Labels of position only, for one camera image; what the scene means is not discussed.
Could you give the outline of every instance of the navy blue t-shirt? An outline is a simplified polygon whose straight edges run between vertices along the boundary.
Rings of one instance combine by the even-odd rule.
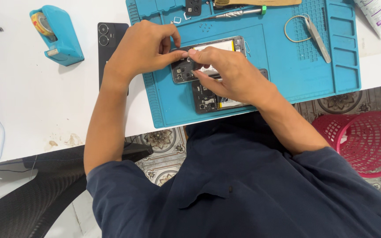
[[[186,130],[161,187],[128,160],[88,174],[103,237],[381,237],[381,193],[333,149],[291,156],[254,113]]]

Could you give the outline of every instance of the tube of paste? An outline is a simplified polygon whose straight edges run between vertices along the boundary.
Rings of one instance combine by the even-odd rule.
[[[381,38],[381,0],[353,0]]]

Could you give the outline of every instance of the screwdriver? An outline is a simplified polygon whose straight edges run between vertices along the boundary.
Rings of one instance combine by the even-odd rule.
[[[231,11],[231,12],[220,14],[217,16],[204,18],[202,20],[224,18],[224,17],[240,17],[240,16],[243,16],[245,14],[250,14],[250,13],[260,13],[261,15],[264,15],[266,11],[267,11],[267,6],[263,5],[261,8],[258,8],[258,9],[245,10],[245,11],[244,10]]]

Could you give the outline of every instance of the tweezers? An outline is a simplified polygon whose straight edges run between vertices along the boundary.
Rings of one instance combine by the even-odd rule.
[[[307,17],[304,17],[305,23],[306,23],[306,28],[310,32],[312,39],[315,41],[315,43],[320,48],[321,54],[323,55],[325,62],[330,63],[331,62],[330,55],[327,52],[327,49],[323,43],[323,40],[320,37],[320,34],[318,33],[317,29],[315,28],[314,23],[312,23],[310,16],[308,14],[304,14],[304,15],[307,16]]]

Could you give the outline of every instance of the camera lens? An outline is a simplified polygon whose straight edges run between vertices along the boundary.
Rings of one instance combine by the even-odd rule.
[[[102,46],[106,46],[106,45],[108,45],[108,37],[102,35],[102,36],[99,38],[99,43],[100,43]]]
[[[98,31],[99,33],[101,33],[102,35],[105,35],[108,33],[108,26],[106,24],[101,24],[99,25],[98,27]]]

